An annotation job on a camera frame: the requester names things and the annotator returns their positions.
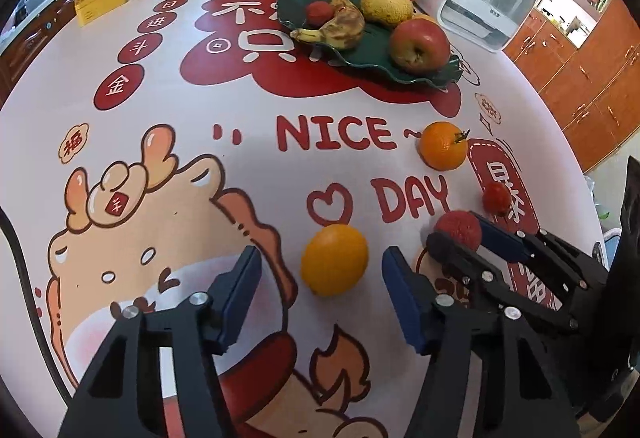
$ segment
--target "fruit plate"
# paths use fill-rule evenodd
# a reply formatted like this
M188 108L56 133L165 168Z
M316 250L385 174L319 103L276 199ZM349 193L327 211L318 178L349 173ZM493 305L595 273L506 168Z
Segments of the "fruit plate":
M278 20L290 30L306 28L305 7L314 1L331 0L278 0ZM349 0L355 6L360 7L360 0ZM460 58L452 54L449 62L442 68L423 77L411 75L395 66L389 57L386 46L391 32L382 26L367 23L364 36L355 48L339 51L325 43L314 43L331 50L338 60L353 68L375 68L389 76L400 84L415 84L426 82L427 84L444 90L451 82L458 82L462 76Z

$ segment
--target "table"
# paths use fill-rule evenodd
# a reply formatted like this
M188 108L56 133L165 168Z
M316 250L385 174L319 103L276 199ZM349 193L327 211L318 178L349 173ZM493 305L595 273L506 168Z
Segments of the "table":
M482 212L488 180L511 188L510 230L542 226L588 254L602 243L561 130L505 55L450 34L458 85L401 92L294 46L274 2L129 0L84 28L73 20L0 111L0 206L26 263L0 247L0 372L45 438L122 308L174 306L246 244L262 251L262 280L238 343L216 358L240 436L395 438L428 359L386 294L389 245L463 300L423 243L443 212ZM415 150L437 120L471 130L451 172ZM317 298L300 255L332 222L362 231L369 267L353 290ZM553 305L524 267L491 260ZM169 350L161 360L173 438Z

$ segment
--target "banana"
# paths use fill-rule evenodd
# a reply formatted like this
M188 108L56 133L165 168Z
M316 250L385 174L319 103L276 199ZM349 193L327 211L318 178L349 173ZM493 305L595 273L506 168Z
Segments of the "banana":
M349 0L331 0L334 18L322 25L320 30L297 28L289 33L292 39L305 43L325 43L336 50L355 47L364 33L364 17Z

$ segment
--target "heart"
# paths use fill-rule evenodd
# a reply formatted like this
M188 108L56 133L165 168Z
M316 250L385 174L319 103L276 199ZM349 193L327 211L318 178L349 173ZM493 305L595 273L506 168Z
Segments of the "heart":
M342 209L340 218L338 218L337 220L328 220L318 215L318 213L314 209L314 202L316 200L321 200L327 205L332 205L334 202L334 193L342 195L342 199L344 200L344 207ZM318 225L322 225L323 227L327 227L333 224L346 225L349 223L349 221L351 221L351 215L353 214L353 197L347 190L347 187L334 182L329 184L324 192L313 191L309 196L306 197L306 211L309 213L309 216L311 216L311 219L313 221L315 221Z

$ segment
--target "cartoon eye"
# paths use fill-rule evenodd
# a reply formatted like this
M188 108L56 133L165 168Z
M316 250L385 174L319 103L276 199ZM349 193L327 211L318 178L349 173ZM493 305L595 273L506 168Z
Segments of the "cartoon eye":
M66 261L66 251L68 247L63 246L60 250L56 250L54 254L56 255L56 261L59 263L64 263Z
M102 282L105 284L112 283L115 280L116 280L116 275L111 271L108 271L102 274Z
M146 264L149 263L149 261L151 261L154 256L156 255L156 250L150 246L148 249L146 249L143 253L142 256L140 257L140 264L142 266L145 266Z
M194 184L196 187L202 187L207 185L210 181L211 181L211 174L209 172L209 169L205 169L205 171L202 174L200 174L199 176L196 176L193 180L191 180L191 183Z

